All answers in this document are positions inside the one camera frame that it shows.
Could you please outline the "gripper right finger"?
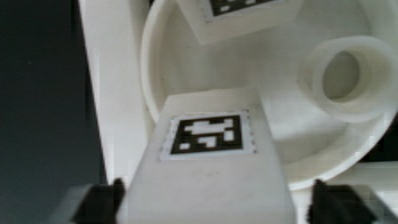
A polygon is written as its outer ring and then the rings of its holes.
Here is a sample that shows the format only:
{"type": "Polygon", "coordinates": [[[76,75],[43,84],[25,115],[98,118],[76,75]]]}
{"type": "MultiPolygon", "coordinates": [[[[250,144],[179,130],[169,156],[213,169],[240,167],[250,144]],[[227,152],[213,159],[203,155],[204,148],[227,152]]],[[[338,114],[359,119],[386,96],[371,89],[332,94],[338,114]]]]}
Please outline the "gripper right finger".
{"type": "Polygon", "coordinates": [[[366,185],[330,185],[316,179],[311,189],[307,223],[398,224],[398,215],[366,185]]]}

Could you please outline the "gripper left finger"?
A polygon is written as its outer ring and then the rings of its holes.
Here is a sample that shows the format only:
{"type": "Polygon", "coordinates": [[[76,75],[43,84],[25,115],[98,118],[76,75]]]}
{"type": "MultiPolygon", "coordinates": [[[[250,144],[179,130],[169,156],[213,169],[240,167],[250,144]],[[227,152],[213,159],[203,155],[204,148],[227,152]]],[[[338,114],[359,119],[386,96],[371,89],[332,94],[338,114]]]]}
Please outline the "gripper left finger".
{"type": "Polygon", "coordinates": [[[50,215],[50,224],[117,224],[124,193],[121,179],[112,184],[71,187],[50,215]]]}

